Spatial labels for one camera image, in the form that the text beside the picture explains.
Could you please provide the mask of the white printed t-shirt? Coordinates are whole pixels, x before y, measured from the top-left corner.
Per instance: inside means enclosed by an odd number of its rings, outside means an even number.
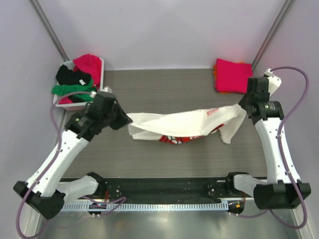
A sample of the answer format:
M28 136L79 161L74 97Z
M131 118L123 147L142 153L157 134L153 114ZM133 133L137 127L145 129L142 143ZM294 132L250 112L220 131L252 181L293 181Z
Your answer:
M238 104L174 114L129 113L128 125L134 140L154 140L182 144L220 131L221 140L230 144L246 111Z

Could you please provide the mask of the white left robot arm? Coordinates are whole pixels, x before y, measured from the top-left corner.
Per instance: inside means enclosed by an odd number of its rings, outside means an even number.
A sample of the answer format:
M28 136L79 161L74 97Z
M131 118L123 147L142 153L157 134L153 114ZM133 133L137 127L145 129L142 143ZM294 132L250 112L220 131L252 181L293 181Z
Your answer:
M116 96L99 91L93 102L69 118L64 131L59 133L57 145L41 167L27 181L16 182L14 191L47 220L76 199L84 196L102 198L106 193L106 180L97 173L90 172L66 184L61 184L60 179L75 157L102 129L118 130L130 123L132 120Z

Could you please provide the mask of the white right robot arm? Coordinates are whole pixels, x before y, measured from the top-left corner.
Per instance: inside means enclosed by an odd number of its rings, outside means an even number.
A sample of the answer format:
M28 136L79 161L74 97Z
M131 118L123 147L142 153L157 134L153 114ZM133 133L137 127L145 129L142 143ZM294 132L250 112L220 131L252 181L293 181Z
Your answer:
M270 100L270 80L275 76L250 77L247 93L239 102L252 120L262 142L267 165L265 182L248 173L231 172L226 177L224 189L230 197L241 192L253 197L262 210L294 209L311 193L309 183L298 175L281 125L284 113L278 101Z

